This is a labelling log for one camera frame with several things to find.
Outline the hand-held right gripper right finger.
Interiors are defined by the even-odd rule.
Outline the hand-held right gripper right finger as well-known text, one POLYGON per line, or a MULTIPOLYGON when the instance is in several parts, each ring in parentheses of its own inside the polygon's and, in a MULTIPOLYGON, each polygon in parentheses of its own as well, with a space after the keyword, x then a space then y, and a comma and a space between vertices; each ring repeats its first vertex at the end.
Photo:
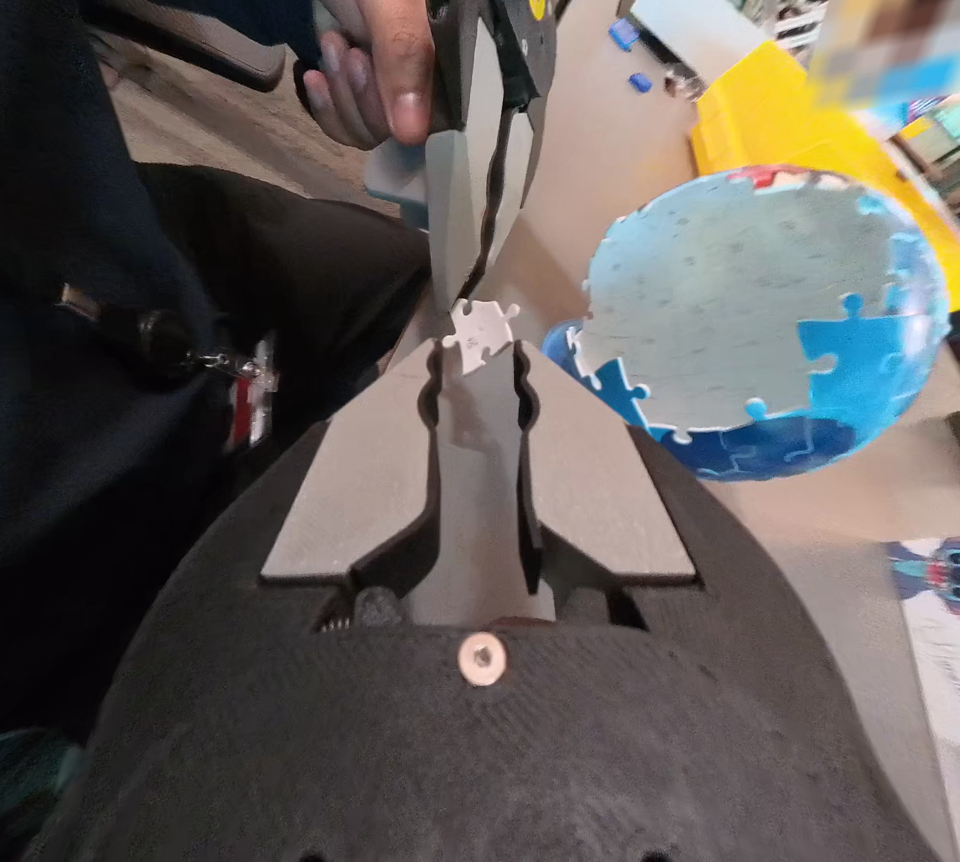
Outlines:
POLYGON ((695 581, 629 426, 536 346, 514 343, 518 547, 527 592, 695 581))

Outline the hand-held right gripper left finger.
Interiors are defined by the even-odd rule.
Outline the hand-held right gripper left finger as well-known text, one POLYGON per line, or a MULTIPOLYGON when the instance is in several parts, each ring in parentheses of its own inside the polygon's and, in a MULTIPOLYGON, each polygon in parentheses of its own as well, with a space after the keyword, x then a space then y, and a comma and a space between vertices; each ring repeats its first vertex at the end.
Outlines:
POLYGON ((326 424, 259 573, 265 584, 409 595, 440 552, 443 352, 426 340, 326 424))

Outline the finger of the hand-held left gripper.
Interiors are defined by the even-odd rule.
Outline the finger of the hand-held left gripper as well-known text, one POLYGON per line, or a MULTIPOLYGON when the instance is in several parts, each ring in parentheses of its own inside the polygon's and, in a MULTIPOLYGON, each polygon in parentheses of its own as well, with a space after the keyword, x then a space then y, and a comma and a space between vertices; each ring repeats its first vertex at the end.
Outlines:
POLYGON ((539 163, 545 120, 544 110, 511 110, 503 117, 490 167, 482 275, 498 259, 520 216, 539 163))
POLYGON ((505 188, 512 110, 475 114, 426 142, 426 196, 434 295, 443 311, 482 280, 505 188))

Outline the white-backed puzzle piece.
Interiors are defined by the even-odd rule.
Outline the white-backed puzzle piece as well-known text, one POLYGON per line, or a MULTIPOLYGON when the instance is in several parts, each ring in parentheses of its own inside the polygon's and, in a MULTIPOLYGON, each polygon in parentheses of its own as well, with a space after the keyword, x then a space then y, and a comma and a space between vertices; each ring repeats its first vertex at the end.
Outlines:
POLYGON ((506 309, 496 301, 469 301, 458 298, 450 311, 453 331, 440 343, 444 350, 460 354, 462 376, 471 376, 514 343, 512 321, 521 314, 521 306, 511 303, 506 309))

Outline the blue puzzle ball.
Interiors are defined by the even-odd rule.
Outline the blue puzzle ball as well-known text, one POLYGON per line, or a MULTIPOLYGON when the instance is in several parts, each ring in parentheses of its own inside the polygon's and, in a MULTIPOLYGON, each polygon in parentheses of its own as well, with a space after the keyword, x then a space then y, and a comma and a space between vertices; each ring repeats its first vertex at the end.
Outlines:
POLYGON ((702 479, 858 452, 906 412, 951 329, 946 279, 892 196, 838 172, 703 175, 616 220, 568 333, 577 376, 702 479))

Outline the blue ball stand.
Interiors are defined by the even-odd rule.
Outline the blue ball stand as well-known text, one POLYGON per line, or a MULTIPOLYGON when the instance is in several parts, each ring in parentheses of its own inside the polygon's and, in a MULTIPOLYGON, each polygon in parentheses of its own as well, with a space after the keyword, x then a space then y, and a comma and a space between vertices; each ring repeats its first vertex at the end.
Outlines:
POLYGON ((602 385, 594 374, 581 371, 576 337, 583 320, 572 318, 552 326, 544 335, 540 352, 585 388, 600 392, 602 385))

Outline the person's left hand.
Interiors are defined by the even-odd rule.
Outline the person's left hand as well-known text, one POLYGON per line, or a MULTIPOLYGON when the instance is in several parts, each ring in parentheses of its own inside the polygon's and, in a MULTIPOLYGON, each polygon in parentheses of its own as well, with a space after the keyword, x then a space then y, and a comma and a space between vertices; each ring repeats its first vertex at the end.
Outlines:
POLYGON ((318 37, 321 69, 302 73, 306 108, 335 142, 426 142, 434 43, 426 0, 318 0, 337 25, 318 37))

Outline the red white tag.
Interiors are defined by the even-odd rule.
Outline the red white tag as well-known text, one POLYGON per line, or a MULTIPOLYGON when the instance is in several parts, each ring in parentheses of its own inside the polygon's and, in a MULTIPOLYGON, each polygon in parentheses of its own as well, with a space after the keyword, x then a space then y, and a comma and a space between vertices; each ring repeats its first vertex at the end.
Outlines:
POLYGON ((225 454, 256 448, 272 435, 273 399, 280 383, 276 344, 276 334, 269 332, 258 340, 252 355, 233 357, 227 364, 232 384, 225 454))

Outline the person's black trousers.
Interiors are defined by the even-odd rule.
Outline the person's black trousers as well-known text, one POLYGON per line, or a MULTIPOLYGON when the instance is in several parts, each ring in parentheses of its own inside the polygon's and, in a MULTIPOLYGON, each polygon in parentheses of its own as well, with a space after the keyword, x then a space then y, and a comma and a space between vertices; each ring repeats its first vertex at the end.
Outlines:
POLYGON ((165 558, 173 568, 274 460, 361 391, 429 283, 429 249, 424 232, 362 205, 210 167, 137 170, 229 339, 250 353, 271 336, 279 375, 270 435, 219 463, 165 558))

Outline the yellow plastic bin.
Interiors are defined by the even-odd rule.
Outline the yellow plastic bin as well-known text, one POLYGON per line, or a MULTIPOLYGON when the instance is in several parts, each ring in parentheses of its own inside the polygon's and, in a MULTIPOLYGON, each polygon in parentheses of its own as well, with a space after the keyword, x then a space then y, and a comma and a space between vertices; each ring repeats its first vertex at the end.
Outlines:
POLYGON ((874 123, 814 104, 807 73, 766 41, 719 76, 696 103, 690 133, 699 175, 762 164, 849 176, 899 202, 942 268, 949 310, 959 310, 959 231, 947 205, 874 123))

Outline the person's dark jacket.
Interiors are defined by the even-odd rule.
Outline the person's dark jacket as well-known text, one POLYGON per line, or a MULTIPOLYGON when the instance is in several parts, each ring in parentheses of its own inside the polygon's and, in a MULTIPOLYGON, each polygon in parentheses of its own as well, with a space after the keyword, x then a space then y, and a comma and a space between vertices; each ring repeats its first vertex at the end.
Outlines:
POLYGON ((84 740, 207 506, 217 317, 130 158, 76 0, 2 0, 2 737, 84 740))

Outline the white instruction sheet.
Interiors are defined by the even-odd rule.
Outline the white instruction sheet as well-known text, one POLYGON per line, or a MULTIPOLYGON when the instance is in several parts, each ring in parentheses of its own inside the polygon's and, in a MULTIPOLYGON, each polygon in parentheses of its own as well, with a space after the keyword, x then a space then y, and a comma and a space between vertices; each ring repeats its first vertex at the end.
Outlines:
POLYGON ((959 841, 959 539, 885 544, 954 841, 959 841))

